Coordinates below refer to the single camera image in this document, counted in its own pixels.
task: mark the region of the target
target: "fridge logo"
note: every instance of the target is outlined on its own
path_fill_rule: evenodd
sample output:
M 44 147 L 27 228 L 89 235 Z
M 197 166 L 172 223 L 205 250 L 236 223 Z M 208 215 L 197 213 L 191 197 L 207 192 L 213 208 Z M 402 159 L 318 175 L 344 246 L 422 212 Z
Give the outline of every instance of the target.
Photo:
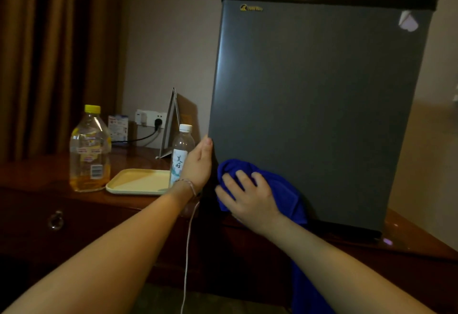
M 250 6 L 247 4 L 240 5 L 240 11 L 262 11 L 260 6 Z

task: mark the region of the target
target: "bracelet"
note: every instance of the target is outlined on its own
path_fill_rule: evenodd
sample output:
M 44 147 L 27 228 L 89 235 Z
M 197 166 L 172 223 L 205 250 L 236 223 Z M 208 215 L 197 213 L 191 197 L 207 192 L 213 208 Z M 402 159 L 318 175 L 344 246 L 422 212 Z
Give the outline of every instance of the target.
M 188 180 L 188 179 L 178 179 L 177 181 L 184 181 L 184 182 L 187 182 L 187 183 L 189 184 L 189 186 L 191 187 L 191 190 L 192 190 L 192 193 L 193 193 L 192 198 L 194 198 L 195 196 L 197 196 L 197 194 L 196 194 L 196 189 L 194 189 L 194 184 L 192 183 L 191 180 Z

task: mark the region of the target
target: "wooden furniture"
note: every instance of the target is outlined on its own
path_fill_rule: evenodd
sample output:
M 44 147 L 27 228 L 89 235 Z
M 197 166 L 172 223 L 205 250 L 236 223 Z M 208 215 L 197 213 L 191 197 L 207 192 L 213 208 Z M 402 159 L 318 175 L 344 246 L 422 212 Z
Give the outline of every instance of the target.
M 125 168 L 168 169 L 148 148 L 114 148 L 112 176 Z M 73 192 L 68 154 L 0 166 L 0 283 L 18 296 L 47 272 L 156 197 L 113 195 L 106 190 Z M 188 289 L 255 302 L 289 306 L 290 260 L 215 202 L 202 199 L 193 221 Z M 178 218 L 149 282 L 183 286 L 188 221 Z M 388 210 L 383 237 L 355 240 L 317 234 L 353 255 L 433 310 L 458 313 L 458 253 Z M 13 298 L 6 298 L 7 305 Z

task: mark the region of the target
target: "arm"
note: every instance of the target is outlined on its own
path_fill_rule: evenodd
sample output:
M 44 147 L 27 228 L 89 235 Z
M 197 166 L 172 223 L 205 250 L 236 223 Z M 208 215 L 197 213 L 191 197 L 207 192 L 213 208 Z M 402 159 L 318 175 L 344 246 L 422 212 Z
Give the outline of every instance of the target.
M 339 314 L 433 313 L 381 275 L 282 215 L 269 185 L 253 173 L 256 186 L 237 172 L 243 191 L 229 176 L 223 180 L 235 201 L 220 187 L 216 193 L 233 215 L 282 249 Z
M 201 190 L 210 176 L 212 142 L 186 158 L 181 177 Z M 179 181 L 166 194 L 85 247 L 37 282 L 5 314 L 127 313 L 193 193 Z

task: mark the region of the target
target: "metal drawer pull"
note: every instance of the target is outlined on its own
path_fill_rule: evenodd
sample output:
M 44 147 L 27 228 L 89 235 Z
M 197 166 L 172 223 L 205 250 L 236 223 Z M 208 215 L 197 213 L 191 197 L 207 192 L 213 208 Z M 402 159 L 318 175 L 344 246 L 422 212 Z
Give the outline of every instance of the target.
M 48 219 L 48 227 L 50 230 L 60 230 L 64 226 L 64 213 L 61 210 L 56 210 Z

